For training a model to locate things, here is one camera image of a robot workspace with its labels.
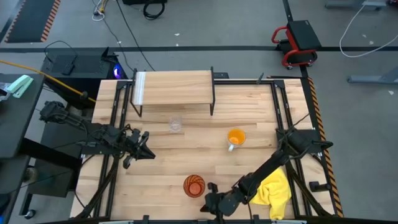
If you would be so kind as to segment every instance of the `wooden shelf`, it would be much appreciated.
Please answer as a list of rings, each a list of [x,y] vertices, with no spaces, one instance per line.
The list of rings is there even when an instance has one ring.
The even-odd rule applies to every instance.
[[[211,71],[137,72],[135,105],[211,104]]]

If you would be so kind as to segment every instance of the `wooden table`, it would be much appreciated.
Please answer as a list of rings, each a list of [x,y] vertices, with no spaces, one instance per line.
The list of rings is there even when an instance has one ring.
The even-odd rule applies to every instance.
[[[293,122],[308,114],[308,108],[300,80],[284,80]],[[116,81],[104,80],[99,88],[93,122],[109,124]],[[154,160],[137,161],[126,170],[120,165],[116,182],[111,218],[113,220],[150,219],[214,219],[209,213],[201,213],[204,195],[190,198],[183,191],[183,181],[188,175],[198,174],[205,182],[218,184],[220,192],[230,187],[248,172],[256,170],[275,151],[277,121],[269,85],[216,85],[216,106],[210,116],[208,105],[156,105],[145,106],[141,118],[128,106],[126,124],[142,131],[149,131],[148,147],[155,153]],[[282,97],[278,91],[279,104]],[[282,119],[287,127],[282,107]],[[182,120],[181,131],[170,132],[171,118]],[[246,132],[246,142],[233,152],[228,152],[226,135],[231,128]],[[307,117],[297,129],[312,129]],[[88,203],[98,186],[102,156],[88,161],[80,172],[76,189]],[[311,156],[302,159],[305,181],[326,182],[322,166]],[[304,208],[301,193],[297,190],[300,211]],[[329,192],[313,194],[325,210],[334,213]],[[102,203],[103,214],[105,203]],[[269,206],[252,205],[253,214],[269,218]],[[71,216],[82,210],[75,200]],[[292,204],[288,203],[285,218],[293,218]],[[245,205],[225,219],[248,219]]]

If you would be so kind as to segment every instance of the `black mat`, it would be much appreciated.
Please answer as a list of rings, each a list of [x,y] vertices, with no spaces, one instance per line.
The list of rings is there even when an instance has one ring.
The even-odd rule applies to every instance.
[[[5,42],[45,42],[59,5],[60,0],[25,0],[9,29]]]

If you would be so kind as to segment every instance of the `orange bowl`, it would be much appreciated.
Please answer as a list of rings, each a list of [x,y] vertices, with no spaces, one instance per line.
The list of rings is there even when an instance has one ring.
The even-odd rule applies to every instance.
[[[185,179],[183,188],[189,197],[199,197],[205,191],[205,181],[199,175],[190,175]]]

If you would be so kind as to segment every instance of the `yellow towel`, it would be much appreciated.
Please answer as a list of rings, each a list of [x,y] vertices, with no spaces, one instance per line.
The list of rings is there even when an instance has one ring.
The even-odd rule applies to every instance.
[[[256,196],[250,202],[258,205],[271,205],[270,218],[281,220],[285,216],[286,203],[291,196],[286,175],[281,168],[278,168],[261,182]]]

